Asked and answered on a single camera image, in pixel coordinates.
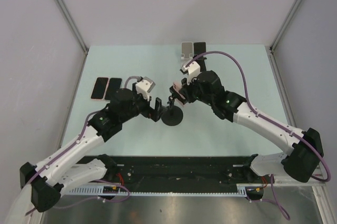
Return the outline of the pink case phone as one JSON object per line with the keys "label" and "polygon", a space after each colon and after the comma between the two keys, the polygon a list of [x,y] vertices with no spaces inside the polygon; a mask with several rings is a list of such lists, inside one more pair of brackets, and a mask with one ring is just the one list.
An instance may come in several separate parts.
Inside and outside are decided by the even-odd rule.
{"label": "pink case phone", "polygon": [[103,100],[104,99],[108,81],[109,79],[107,77],[98,77],[96,79],[92,93],[91,93],[91,99],[93,100]]}

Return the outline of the white phone stand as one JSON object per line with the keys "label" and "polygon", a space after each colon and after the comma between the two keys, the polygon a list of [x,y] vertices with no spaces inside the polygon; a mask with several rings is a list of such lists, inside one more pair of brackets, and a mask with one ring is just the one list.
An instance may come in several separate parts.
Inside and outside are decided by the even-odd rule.
{"label": "white phone stand", "polygon": [[193,59],[194,56],[194,45],[193,42],[182,42],[181,43],[181,62],[185,64]]}

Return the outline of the black round base stand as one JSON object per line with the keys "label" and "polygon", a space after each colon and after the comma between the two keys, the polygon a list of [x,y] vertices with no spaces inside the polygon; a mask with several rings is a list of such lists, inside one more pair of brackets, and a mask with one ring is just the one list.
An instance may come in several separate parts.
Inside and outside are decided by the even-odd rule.
{"label": "black round base stand", "polygon": [[167,126],[177,126],[183,120],[183,111],[175,105],[175,99],[172,96],[168,98],[161,120]]}

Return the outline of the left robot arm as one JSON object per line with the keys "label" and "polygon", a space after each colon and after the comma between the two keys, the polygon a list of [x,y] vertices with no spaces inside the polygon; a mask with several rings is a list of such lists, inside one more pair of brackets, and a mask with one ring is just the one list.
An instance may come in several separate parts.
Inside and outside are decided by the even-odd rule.
{"label": "left robot arm", "polygon": [[38,212],[51,209],[67,189],[94,180],[112,181],[116,168],[107,156],[99,156],[84,168],[73,169],[72,166],[120,132],[130,119],[142,115],[157,122],[164,111],[160,98],[151,107],[151,99],[135,89],[121,88],[114,92],[103,109],[87,115],[82,131],[67,145],[35,165],[27,162],[21,166],[21,187],[31,186],[34,209]]}

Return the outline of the black rectangular phone stand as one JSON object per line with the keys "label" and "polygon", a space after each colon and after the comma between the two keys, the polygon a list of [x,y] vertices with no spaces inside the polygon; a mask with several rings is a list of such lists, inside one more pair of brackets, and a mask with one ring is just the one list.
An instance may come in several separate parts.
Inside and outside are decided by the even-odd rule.
{"label": "black rectangular phone stand", "polygon": [[[195,42],[193,43],[193,49],[194,49],[194,56],[193,58],[197,57],[200,54],[203,54],[206,52],[206,42]],[[196,60],[196,62],[200,66],[200,71],[204,72],[207,71],[206,64],[205,64],[206,57],[202,56]]]}

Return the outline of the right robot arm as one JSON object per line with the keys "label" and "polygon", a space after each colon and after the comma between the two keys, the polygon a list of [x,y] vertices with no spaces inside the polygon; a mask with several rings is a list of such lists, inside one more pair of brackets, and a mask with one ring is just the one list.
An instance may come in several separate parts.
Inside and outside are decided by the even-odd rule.
{"label": "right robot arm", "polygon": [[313,178],[324,156],[321,137],[315,129],[295,128],[259,112],[245,97],[225,90],[212,70],[199,73],[191,82],[182,79],[180,84],[173,84],[170,92],[182,104],[200,101],[210,106],[219,119],[247,127],[282,150],[279,154],[253,155],[243,169],[246,181],[256,182],[268,174],[287,174],[299,182]]}

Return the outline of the black phone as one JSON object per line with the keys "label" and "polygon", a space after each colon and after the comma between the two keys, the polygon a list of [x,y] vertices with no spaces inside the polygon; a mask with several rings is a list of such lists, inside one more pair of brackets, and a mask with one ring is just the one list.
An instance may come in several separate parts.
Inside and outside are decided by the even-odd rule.
{"label": "black phone", "polygon": [[120,89],[121,78],[110,78],[105,92],[104,100],[111,100],[112,95]]}

